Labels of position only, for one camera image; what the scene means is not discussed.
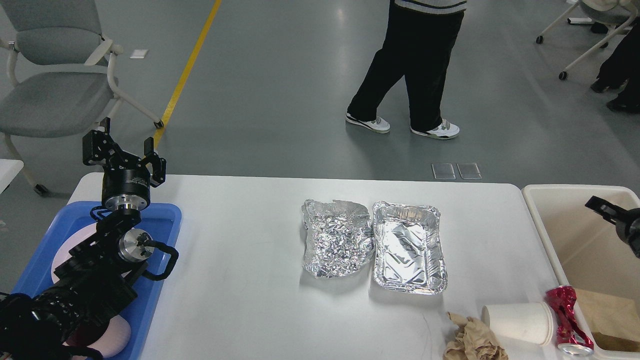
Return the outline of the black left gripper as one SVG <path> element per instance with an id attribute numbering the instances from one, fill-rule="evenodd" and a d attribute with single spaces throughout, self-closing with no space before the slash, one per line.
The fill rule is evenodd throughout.
<path id="1" fill-rule="evenodd" d="M 142 211 L 150 204 L 150 186 L 157 188 L 167 176 L 167 161 L 155 150 L 154 138 L 144 141 L 144 158 L 122 150 L 110 135 L 110 117 L 82 137 L 82 163 L 103 167 L 102 205 L 110 211 Z"/>

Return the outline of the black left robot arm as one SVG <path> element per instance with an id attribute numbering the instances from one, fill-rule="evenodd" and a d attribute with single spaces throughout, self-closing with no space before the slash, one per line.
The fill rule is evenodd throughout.
<path id="1" fill-rule="evenodd" d="M 82 139 L 82 161 L 103 168 L 102 203 L 89 212 L 95 231 L 55 269 L 58 280 L 41 294 L 16 292 L 1 301 L 1 351 L 14 360 L 70 360 L 104 355 L 69 345 L 82 325 L 105 326 L 137 298 L 138 278 L 165 280 L 179 252 L 137 226 L 151 205 L 150 189 L 165 182 L 167 162 L 144 141 L 144 157 L 121 149 L 109 117 Z"/>

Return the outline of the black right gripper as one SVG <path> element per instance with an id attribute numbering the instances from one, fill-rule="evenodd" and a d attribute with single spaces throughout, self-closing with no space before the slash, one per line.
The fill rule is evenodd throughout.
<path id="1" fill-rule="evenodd" d="M 615 224 L 618 237 L 640 258 L 640 208 L 624 209 L 598 196 L 591 196 L 585 207 L 605 221 Z"/>

